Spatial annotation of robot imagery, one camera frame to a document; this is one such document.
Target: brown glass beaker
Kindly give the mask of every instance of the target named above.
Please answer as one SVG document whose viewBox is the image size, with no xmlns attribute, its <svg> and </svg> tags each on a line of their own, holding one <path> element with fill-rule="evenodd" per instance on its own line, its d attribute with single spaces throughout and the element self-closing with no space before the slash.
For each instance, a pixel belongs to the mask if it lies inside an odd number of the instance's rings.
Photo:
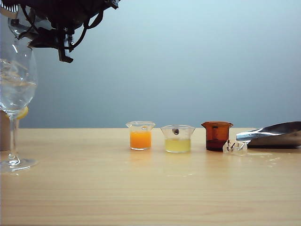
<svg viewBox="0 0 301 226">
<path fill-rule="evenodd" d="M 229 139 L 232 123 L 226 121 L 206 121 L 201 126 L 206 129 L 206 149 L 222 152 L 222 146 Z"/>
</svg>

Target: metal scoop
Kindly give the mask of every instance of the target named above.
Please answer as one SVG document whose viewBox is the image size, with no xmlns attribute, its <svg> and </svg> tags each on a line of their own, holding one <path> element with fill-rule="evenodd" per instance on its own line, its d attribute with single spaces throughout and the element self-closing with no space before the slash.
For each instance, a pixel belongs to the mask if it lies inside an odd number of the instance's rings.
<svg viewBox="0 0 301 226">
<path fill-rule="evenodd" d="M 236 134 L 250 148 L 295 148 L 301 146 L 301 121 L 285 122 Z"/>
</svg>

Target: orange liquid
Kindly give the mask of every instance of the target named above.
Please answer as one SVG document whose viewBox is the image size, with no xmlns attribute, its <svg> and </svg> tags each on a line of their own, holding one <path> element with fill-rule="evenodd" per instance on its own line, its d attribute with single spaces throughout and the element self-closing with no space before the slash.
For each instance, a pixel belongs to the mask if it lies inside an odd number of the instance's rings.
<svg viewBox="0 0 301 226">
<path fill-rule="evenodd" d="M 151 132 L 137 132 L 130 133 L 130 143 L 132 148 L 147 148 L 151 146 Z"/>
</svg>

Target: glass stem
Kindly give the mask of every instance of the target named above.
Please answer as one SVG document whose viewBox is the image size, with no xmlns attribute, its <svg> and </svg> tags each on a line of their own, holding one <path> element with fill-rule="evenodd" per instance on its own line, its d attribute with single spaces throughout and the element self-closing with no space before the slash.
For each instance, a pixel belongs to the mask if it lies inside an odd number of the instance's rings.
<svg viewBox="0 0 301 226">
<path fill-rule="evenodd" d="M 18 158 L 18 151 L 16 148 L 16 138 L 18 130 L 18 112 L 8 113 L 10 123 L 10 154 L 8 155 L 8 163 L 10 166 L 16 166 L 20 163 Z"/>
</svg>

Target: blue-gray backdrop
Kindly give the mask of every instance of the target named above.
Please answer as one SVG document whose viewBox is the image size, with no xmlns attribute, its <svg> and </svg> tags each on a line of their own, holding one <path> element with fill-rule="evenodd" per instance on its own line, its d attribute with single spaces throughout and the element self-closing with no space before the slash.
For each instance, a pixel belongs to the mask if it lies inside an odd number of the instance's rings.
<svg viewBox="0 0 301 226">
<path fill-rule="evenodd" d="M 1 17 L 1 38 L 10 37 Z M 34 52 L 40 80 L 21 127 L 301 120 L 300 0 L 122 0 L 73 63 Z"/>
</svg>

